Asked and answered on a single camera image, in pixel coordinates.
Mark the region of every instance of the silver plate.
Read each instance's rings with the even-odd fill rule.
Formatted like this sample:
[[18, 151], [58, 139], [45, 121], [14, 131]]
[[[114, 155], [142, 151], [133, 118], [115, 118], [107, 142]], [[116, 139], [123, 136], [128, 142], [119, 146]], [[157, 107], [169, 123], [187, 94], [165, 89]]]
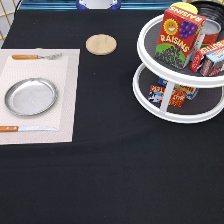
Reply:
[[13, 85], [5, 95], [5, 105], [17, 115], [35, 115], [51, 107], [57, 99], [57, 89], [52, 82], [30, 78]]

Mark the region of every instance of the red raisin box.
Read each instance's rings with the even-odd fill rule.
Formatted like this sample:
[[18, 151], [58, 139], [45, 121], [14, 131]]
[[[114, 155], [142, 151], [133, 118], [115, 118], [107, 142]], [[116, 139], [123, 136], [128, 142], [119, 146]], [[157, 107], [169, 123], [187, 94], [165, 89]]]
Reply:
[[165, 10], [155, 57], [176, 68], [184, 68], [205, 21], [205, 17], [178, 7]]
[[221, 50], [221, 49], [224, 49], [224, 40], [221, 40], [212, 45], [209, 45], [207, 47], [203, 47], [203, 48], [197, 50], [194, 55], [194, 59], [191, 63], [191, 67], [190, 67], [191, 70], [194, 72], [200, 71], [204, 64], [206, 54], [209, 54], [211, 52]]
[[[154, 103], [162, 103], [163, 95], [165, 92], [164, 87], [151, 86], [148, 101]], [[170, 98], [169, 105], [181, 107], [185, 99], [185, 92], [182, 90], [173, 90]]]

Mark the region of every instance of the round wooden disc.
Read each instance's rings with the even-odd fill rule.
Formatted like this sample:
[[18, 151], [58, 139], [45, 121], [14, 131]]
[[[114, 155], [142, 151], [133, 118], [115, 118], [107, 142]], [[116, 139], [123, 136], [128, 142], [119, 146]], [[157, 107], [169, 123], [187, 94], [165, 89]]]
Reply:
[[94, 35], [86, 41], [87, 50], [95, 55], [110, 54], [116, 47], [116, 40], [113, 37], [104, 34]]

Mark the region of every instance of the black tablecloth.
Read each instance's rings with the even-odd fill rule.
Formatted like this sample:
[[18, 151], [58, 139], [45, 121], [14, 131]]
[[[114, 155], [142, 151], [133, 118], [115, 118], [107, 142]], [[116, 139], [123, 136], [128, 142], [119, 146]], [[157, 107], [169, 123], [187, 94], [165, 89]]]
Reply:
[[[0, 223], [223, 224], [224, 111], [159, 119], [136, 100], [137, 38], [162, 11], [19, 11], [4, 49], [81, 49], [72, 143], [0, 146]], [[95, 56], [95, 34], [117, 49]]]

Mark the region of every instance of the raisin box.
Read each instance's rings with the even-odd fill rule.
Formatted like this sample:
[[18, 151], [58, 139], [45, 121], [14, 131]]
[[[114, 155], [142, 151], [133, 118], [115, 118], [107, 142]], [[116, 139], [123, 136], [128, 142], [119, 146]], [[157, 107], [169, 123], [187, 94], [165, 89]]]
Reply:
[[207, 47], [203, 47], [196, 51], [194, 55], [194, 59], [191, 63], [191, 70], [194, 72], [199, 72], [203, 66], [205, 56], [206, 54], [209, 54], [211, 52], [224, 49], [224, 40], [221, 40], [219, 42], [216, 42], [212, 45], [209, 45]]
[[165, 10], [155, 57], [176, 68], [184, 68], [205, 21], [205, 17], [175, 6]]
[[[165, 92], [164, 87], [151, 86], [148, 96], [148, 101], [153, 103], [162, 103]], [[173, 90], [169, 105], [181, 107], [185, 99], [185, 92], [181, 90]]]
[[200, 70], [203, 76], [213, 76], [224, 70], [224, 49], [206, 55], [205, 62]]
[[[159, 78], [159, 84], [166, 86], [167, 80], [163, 78]], [[192, 100], [198, 93], [198, 88], [189, 87], [189, 86], [182, 86], [179, 84], [175, 84], [174, 89], [183, 90], [186, 93], [186, 98]]]

